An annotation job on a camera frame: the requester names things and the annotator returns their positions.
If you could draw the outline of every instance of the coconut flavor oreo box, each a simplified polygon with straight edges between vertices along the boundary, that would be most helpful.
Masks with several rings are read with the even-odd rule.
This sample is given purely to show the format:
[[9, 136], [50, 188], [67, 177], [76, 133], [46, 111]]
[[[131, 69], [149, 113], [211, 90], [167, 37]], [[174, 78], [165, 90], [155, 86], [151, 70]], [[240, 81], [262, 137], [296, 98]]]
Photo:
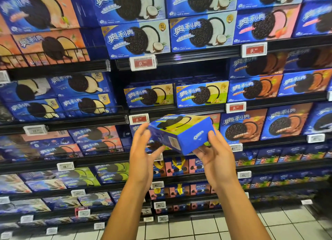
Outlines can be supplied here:
[[105, 72], [50, 77], [48, 82], [57, 96], [82, 96], [113, 92], [112, 83]]
[[332, 2], [308, 2], [301, 9], [293, 37], [329, 34], [332, 31]]
[[299, 135], [311, 106], [305, 103], [269, 108], [261, 140]]
[[325, 91], [332, 76], [332, 69], [285, 73], [278, 96]]
[[170, 19], [172, 52], [233, 44], [236, 11]]
[[79, 28], [71, 0], [0, 0], [13, 34]]
[[208, 141], [214, 127], [209, 116], [169, 114], [151, 122], [148, 129], [153, 140], [187, 155]]
[[68, 117], [105, 115], [117, 112], [113, 93], [59, 98]]
[[236, 10], [237, 0], [166, 0], [167, 18]]
[[111, 59], [171, 52], [167, 20], [102, 27]]
[[166, 18], [164, 0], [92, 0], [100, 26]]
[[231, 80], [227, 102], [274, 98], [278, 94], [282, 75]]
[[290, 38], [300, 6], [239, 10], [233, 44]]
[[65, 118], [64, 111], [57, 99], [36, 99], [7, 103], [7, 107], [13, 116], [21, 122]]
[[288, 53], [285, 72], [332, 67], [332, 47], [297, 49]]
[[21, 51], [17, 47], [11, 35], [1, 36], [0, 34], [0, 69], [7, 70], [13, 68], [27, 67], [27, 62], [23, 58]]
[[46, 78], [26, 79], [2, 84], [0, 85], [0, 95], [5, 102], [56, 97]]
[[230, 58], [227, 63], [229, 79], [282, 74], [286, 58], [286, 52], [268, 53], [266, 56]]
[[173, 104], [173, 84], [131, 87], [123, 89], [129, 108]]
[[225, 103], [227, 99], [228, 85], [229, 81], [215, 81], [188, 85], [186, 85], [186, 83], [177, 84], [177, 107], [183, 108]]
[[315, 103], [302, 134], [332, 132], [332, 102]]
[[68, 132], [76, 143], [94, 142], [119, 137], [115, 125], [72, 129], [68, 130]]
[[30, 66], [90, 61], [78, 28], [13, 37]]
[[222, 113], [220, 132], [228, 144], [258, 141], [267, 109]]

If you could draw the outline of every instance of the white floor tile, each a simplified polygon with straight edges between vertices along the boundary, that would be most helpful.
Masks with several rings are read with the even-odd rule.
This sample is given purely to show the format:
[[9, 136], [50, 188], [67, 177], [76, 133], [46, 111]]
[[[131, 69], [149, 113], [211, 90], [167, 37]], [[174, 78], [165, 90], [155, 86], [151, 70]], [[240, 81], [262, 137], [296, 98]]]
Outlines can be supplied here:
[[195, 240], [220, 240], [219, 233], [195, 235]]
[[299, 231], [304, 240], [331, 240], [323, 227], [316, 221], [295, 223], [294, 226]]
[[292, 224], [270, 226], [269, 229], [276, 240], [303, 240]]
[[195, 235], [218, 232], [217, 224], [214, 218], [192, 220], [192, 222]]
[[258, 215], [259, 219], [262, 221], [263, 225], [267, 226], [267, 224], [266, 224], [264, 218], [262, 217], [261, 213], [257, 213], [257, 215]]
[[227, 223], [225, 217], [215, 217], [215, 222], [217, 223], [219, 232], [228, 231]]
[[271, 230], [269, 229], [269, 227], [265, 227], [265, 228], [266, 228], [268, 234], [270, 235], [271, 240], [276, 240], [276, 239], [274, 238], [274, 236], [273, 236]]
[[170, 222], [169, 235], [170, 237], [193, 235], [193, 225], [191, 224], [191, 220], [182, 222]]
[[304, 206], [292, 206], [283, 208], [283, 211], [292, 223], [315, 221], [315, 218]]
[[171, 238], [170, 240], [195, 240], [194, 236], [183, 236], [177, 238]]
[[139, 226], [136, 240], [145, 240], [145, 225]]
[[66, 235], [66, 236], [54, 235], [52, 240], [74, 240], [75, 236], [76, 236], [76, 233], [69, 234], [69, 235]]
[[145, 239], [169, 238], [168, 223], [152, 224], [147, 223], [145, 229]]
[[230, 234], [229, 234], [228, 231], [227, 231], [227, 232], [220, 232], [219, 234], [220, 234], [220, 238], [221, 238], [222, 240], [232, 240], [232, 239], [230, 238]]
[[260, 213], [268, 226], [291, 223], [281, 208], [264, 209]]

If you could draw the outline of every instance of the white price tag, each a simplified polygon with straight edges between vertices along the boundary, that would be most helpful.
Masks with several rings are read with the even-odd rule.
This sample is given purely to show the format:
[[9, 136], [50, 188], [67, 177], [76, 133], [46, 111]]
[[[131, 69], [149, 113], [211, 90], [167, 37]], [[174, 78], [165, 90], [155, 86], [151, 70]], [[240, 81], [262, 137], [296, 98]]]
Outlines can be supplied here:
[[9, 196], [0, 197], [0, 204], [8, 204], [8, 203], [10, 203]]
[[161, 153], [154, 161], [161, 161], [164, 160], [163, 153]]
[[268, 53], [268, 43], [267, 42], [257, 42], [243, 44], [241, 46], [241, 56], [253, 57], [253, 56], [266, 56]]
[[247, 102], [236, 102], [226, 104], [226, 113], [246, 112]]
[[165, 201], [159, 201], [153, 203], [154, 209], [166, 209], [166, 202]]
[[0, 84], [10, 83], [10, 78], [6, 70], [0, 70]]
[[58, 233], [58, 227], [47, 228], [46, 235], [55, 235]]
[[164, 188], [164, 182], [161, 181], [161, 182], [152, 182], [151, 183], [151, 189], [154, 189], [154, 188]]
[[152, 54], [146, 56], [130, 57], [129, 64], [131, 71], [156, 69], [157, 68], [156, 55]]
[[324, 142], [324, 141], [325, 141], [325, 133], [307, 135], [308, 143], [318, 143], [318, 142]]
[[85, 217], [90, 215], [90, 210], [85, 209], [85, 210], [79, 210], [77, 213], [77, 217]]
[[5, 231], [5, 232], [1, 233], [0, 239], [1, 240], [10, 239], [10, 238], [12, 238], [12, 236], [13, 236], [13, 232], [12, 231]]
[[93, 225], [93, 229], [97, 230], [97, 229], [105, 229], [105, 223], [104, 222], [96, 222]]
[[33, 222], [33, 220], [34, 220], [34, 215], [23, 215], [21, 216], [20, 223]]
[[242, 152], [243, 151], [243, 144], [238, 143], [238, 144], [232, 144], [229, 145], [230, 148], [232, 149], [233, 152]]
[[68, 170], [74, 170], [74, 163], [73, 162], [62, 162], [56, 164], [58, 167], [58, 171], [68, 171]]
[[27, 136], [47, 135], [47, 128], [45, 125], [27, 125], [23, 126]]
[[302, 200], [301, 203], [302, 203], [302, 205], [311, 205], [311, 204], [313, 204], [311, 199], [309, 199], [309, 200]]
[[327, 101], [332, 101], [332, 91], [327, 92]]
[[129, 115], [128, 118], [129, 118], [130, 125], [139, 125], [139, 124], [143, 124], [145, 122], [150, 123], [148, 113], [143, 113], [143, 114], [138, 114], [138, 115]]
[[151, 217], [144, 217], [144, 218], [143, 218], [143, 221], [144, 221], [144, 222], [153, 222], [153, 220], [154, 220], [154, 219], [153, 219], [153, 216], [151, 216]]
[[85, 196], [85, 189], [76, 189], [71, 191], [72, 197]]
[[159, 215], [158, 222], [168, 222], [168, 215]]
[[251, 178], [251, 171], [237, 172], [237, 178], [238, 179]]

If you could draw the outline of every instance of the shelf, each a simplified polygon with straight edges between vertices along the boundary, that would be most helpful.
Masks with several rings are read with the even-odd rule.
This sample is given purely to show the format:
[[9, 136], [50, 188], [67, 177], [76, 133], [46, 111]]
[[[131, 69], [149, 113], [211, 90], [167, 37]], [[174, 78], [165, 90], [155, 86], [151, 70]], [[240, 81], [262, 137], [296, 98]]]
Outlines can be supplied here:
[[[247, 110], [262, 109], [290, 104], [326, 101], [326, 94], [327, 93], [325, 91], [321, 91], [314, 93], [298, 94], [293, 96], [280, 96], [269, 99], [249, 100], [247, 101]], [[177, 108], [176, 105], [165, 104], [153, 107], [134, 108], [130, 110], [130, 115], [149, 113], [150, 121], [154, 121], [167, 114], [204, 115], [220, 112], [226, 112], [226, 104], [210, 104], [187, 108]]]
[[[270, 163], [261, 165], [240, 166], [236, 168], [237, 172], [251, 171], [252, 176], [267, 173], [281, 173], [285, 171], [297, 171], [304, 169], [323, 168], [332, 166], [332, 159], [320, 159], [311, 161], [293, 161], [284, 163]], [[190, 183], [206, 181], [205, 173], [166, 176], [153, 179], [154, 182], [163, 181], [165, 185], [177, 183]]]
[[[318, 46], [331, 45], [331, 35], [316, 35], [299, 38], [268, 41], [268, 52], [285, 51], [299, 48], [313, 48]], [[222, 59], [237, 57], [241, 54], [241, 45], [232, 45], [220, 48], [209, 48], [177, 53], [164, 53], [156, 55], [157, 65], [171, 65], [189, 63], [205, 60]], [[119, 70], [130, 70], [129, 59], [123, 58], [116, 60]]]
[[[143, 209], [151, 208], [150, 202], [143, 203], [142, 206]], [[92, 207], [89, 208], [91, 211], [91, 214], [99, 214], [99, 213], [108, 213], [112, 212], [114, 209], [114, 206], [100, 206], [100, 207]], [[51, 219], [51, 218], [57, 218], [57, 217], [71, 217], [75, 216], [75, 209], [59, 209], [55, 211], [49, 211], [49, 212], [39, 212], [39, 213], [4, 213], [0, 214], [0, 222], [17, 222], [20, 221], [21, 216], [23, 215], [34, 215], [34, 220], [40, 220], [40, 219]]]
[[118, 111], [118, 113], [112, 115], [1, 125], [0, 135], [23, 134], [25, 133], [23, 127], [27, 125], [46, 125], [48, 127], [48, 131], [53, 132], [53, 131], [77, 129], [89, 126], [122, 125], [122, 124], [128, 124], [127, 110], [120, 110]]
[[39, 77], [56, 77], [72, 75], [76, 73], [93, 73], [110, 71], [110, 61], [87, 61], [78, 63], [54, 64], [7, 70], [11, 81], [34, 79]]

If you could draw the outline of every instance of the oreo box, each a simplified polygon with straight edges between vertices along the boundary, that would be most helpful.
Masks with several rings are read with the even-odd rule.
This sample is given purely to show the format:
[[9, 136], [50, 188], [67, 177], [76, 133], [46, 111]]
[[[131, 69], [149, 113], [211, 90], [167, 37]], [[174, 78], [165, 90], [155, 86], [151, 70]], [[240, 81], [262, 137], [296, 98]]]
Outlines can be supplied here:
[[167, 20], [102, 27], [111, 59], [171, 52]]
[[112, 83], [106, 72], [50, 77], [48, 82], [57, 96], [69, 97], [113, 92]]
[[173, 104], [173, 85], [129, 87], [124, 90], [129, 108]]
[[282, 149], [278, 162], [300, 160], [306, 150], [306, 145], [287, 146]]
[[85, 142], [79, 145], [84, 155], [94, 155], [101, 152], [123, 152], [120, 138], [102, 139], [101, 141]]
[[258, 141], [267, 109], [222, 113], [220, 132], [228, 144]]
[[172, 52], [233, 44], [236, 11], [169, 20]]
[[36, 99], [16, 103], [7, 103], [15, 118], [21, 122], [45, 121], [65, 118], [57, 99]]
[[198, 84], [177, 84], [176, 101], [178, 108], [225, 103], [228, 81], [215, 81]]
[[297, 49], [288, 53], [285, 72], [332, 67], [332, 47]]
[[166, 175], [186, 175], [189, 173], [189, 160], [184, 156], [165, 158]]
[[105, 115], [117, 112], [117, 100], [113, 93], [95, 94], [89, 96], [59, 98], [68, 117], [84, 117]]
[[100, 26], [166, 18], [164, 0], [92, 0]]
[[314, 103], [302, 134], [332, 132], [332, 102]]
[[282, 75], [231, 80], [227, 102], [274, 98], [277, 96]]
[[278, 96], [325, 91], [332, 76], [332, 69], [285, 73]]
[[236, 166], [248, 166], [248, 165], [254, 165], [258, 150], [251, 150], [251, 151], [242, 151], [242, 152], [235, 152], [234, 158]]
[[9, 84], [1, 84], [0, 94], [4, 102], [56, 97], [46, 78], [19, 80]]
[[281, 147], [260, 149], [255, 165], [278, 162], [281, 150]]
[[293, 37], [321, 35], [331, 32], [332, 2], [308, 2], [301, 9]]
[[183, 155], [208, 141], [208, 132], [213, 131], [208, 116], [169, 114], [153, 121], [148, 126], [151, 138]]
[[268, 53], [266, 56], [230, 58], [227, 63], [228, 78], [233, 80], [282, 74], [286, 58], [286, 52]]
[[239, 10], [233, 44], [290, 38], [300, 6]]
[[236, 10], [237, 0], [166, 0], [167, 18]]
[[250, 188], [264, 188], [268, 187], [271, 183], [273, 175], [259, 175], [254, 176], [251, 181]]
[[302, 155], [301, 160], [322, 159], [327, 153], [329, 146], [325, 143], [308, 144], [307, 149]]
[[261, 140], [299, 135], [311, 106], [305, 103], [269, 108]]

